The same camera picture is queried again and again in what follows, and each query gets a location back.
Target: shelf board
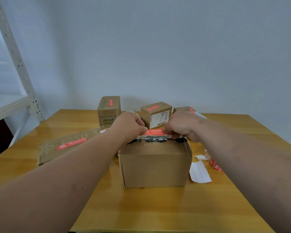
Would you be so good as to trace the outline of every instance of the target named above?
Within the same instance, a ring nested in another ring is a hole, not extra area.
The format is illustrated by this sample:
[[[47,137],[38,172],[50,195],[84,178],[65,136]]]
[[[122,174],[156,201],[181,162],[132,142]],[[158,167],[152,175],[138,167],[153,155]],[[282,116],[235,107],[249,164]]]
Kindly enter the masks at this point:
[[[0,120],[21,108],[29,106],[30,103],[28,96],[0,95]]]

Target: box with shipping label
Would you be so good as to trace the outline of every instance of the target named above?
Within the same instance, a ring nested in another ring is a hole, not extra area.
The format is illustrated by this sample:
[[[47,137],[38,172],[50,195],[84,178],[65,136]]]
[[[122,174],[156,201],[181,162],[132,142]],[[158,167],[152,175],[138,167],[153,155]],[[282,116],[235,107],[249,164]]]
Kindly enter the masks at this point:
[[[172,140],[170,136],[159,135],[142,137],[119,151],[124,187],[185,186],[192,163],[187,139]]]
[[[121,114],[121,104],[119,96],[104,96],[101,98],[97,108],[98,120],[101,126],[111,125]]]
[[[39,145],[40,149],[37,165],[42,165],[67,153],[83,142],[86,142],[89,139],[97,136],[101,133],[101,131],[108,129],[109,127],[110,126],[94,128],[84,132],[79,132],[65,137],[55,138],[42,142]]]
[[[192,114],[195,114],[195,115],[198,115],[198,116],[200,116],[200,117],[203,117],[203,118],[206,118],[204,115],[202,115],[201,113],[198,113],[196,110],[194,110],[192,107],[190,107],[190,106],[184,106],[184,107],[177,107],[177,108],[174,108],[173,109],[173,114],[176,112],[176,111],[178,111],[178,110],[183,110],[183,111],[188,111],[188,112],[190,112],[190,113],[192,113]]]
[[[141,120],[148,129],[159,127],[168,122],[172,106],[158,102],[141,107]]]

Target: person's left arm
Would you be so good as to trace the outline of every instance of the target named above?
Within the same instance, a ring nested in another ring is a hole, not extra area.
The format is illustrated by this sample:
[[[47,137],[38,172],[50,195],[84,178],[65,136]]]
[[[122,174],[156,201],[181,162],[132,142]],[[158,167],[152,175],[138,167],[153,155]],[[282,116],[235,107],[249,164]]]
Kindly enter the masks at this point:
[[[67,233],[121,146],[147,131],[124,113],[104,133],[0,187],[0,233]]]

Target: person's left hand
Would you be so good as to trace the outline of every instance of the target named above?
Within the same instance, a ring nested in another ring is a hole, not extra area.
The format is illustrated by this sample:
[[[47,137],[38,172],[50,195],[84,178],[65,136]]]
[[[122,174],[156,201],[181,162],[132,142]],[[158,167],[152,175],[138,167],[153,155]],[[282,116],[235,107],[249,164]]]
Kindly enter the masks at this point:
[[[124,138],[127,144],[148,129],[137,114],[125,112],[115,119],[110,130]]]

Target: person's right arm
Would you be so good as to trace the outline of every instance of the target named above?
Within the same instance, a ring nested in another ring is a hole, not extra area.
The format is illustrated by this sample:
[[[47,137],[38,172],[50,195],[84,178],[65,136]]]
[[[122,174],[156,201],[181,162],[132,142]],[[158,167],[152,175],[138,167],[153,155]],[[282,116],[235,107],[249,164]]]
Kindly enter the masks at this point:
[[[200,141],[275,232],[291,232],[291,154],[210,119],[176,112],[164,131]]]

